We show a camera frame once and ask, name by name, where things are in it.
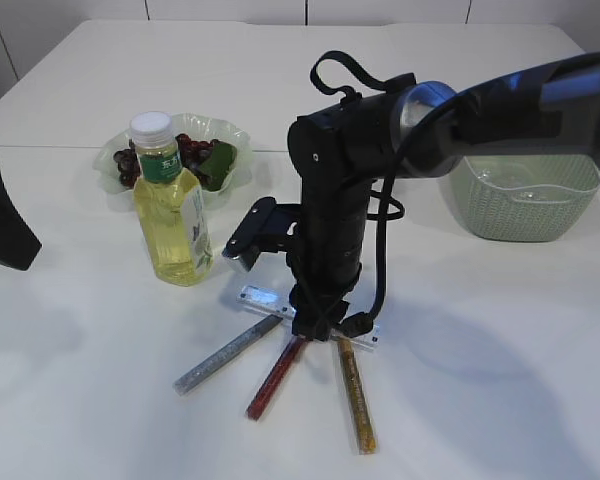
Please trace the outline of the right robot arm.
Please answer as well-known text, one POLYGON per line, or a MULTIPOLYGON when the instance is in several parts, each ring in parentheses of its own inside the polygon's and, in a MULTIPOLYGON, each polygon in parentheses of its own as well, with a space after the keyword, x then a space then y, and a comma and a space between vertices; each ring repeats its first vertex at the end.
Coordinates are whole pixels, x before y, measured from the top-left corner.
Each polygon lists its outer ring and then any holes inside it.
POLYGON ((404 74, 371 77, 351 56, 327 58, 373 90, 300 116, 287 135, 301 179, 288 262, 295 335, 370 332, 387 289, 387 224, 399 178, 439 178, 466 156, 585 155, 600 170, 600 52, 504 75, 461 92, 404 74))

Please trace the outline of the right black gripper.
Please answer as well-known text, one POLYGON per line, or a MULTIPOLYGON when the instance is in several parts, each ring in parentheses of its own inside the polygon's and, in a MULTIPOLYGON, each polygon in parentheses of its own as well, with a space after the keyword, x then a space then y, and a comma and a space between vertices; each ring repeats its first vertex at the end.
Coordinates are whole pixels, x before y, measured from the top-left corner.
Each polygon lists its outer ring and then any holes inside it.
POLYGON ((364 230, 364 183, 327 191, 302 183, 296 244, 288 255, 299 289, 290 297, 293 335, 327 341, 344 319, 349 302, 342 297, 359 277, 364 230))

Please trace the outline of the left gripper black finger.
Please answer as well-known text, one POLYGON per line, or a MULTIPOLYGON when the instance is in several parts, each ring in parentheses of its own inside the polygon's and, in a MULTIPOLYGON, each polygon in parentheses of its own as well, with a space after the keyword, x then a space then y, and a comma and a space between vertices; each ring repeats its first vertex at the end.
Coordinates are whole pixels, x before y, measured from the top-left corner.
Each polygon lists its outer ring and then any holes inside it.
POLYGON ((0 265, 26 271, 42 243, 13 205, 0 172, 0 265))

